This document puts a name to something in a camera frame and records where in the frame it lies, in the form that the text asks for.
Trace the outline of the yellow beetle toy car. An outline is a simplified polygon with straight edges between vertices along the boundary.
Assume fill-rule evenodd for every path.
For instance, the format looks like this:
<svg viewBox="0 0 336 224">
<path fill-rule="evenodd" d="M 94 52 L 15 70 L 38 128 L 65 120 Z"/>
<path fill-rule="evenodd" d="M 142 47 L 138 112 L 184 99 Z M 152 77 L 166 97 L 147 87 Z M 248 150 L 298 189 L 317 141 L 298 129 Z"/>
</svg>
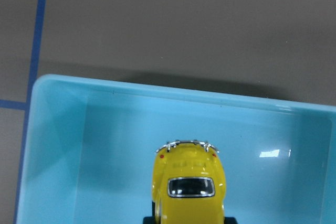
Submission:
<svg viewBox="0 0 336 224">
<path fill-rule="evenodd" d="M 225 172 L 209 142 L 175 140 L 158 148 L 151 183 L 152 223 L 225 223 Z"/>
</svg>

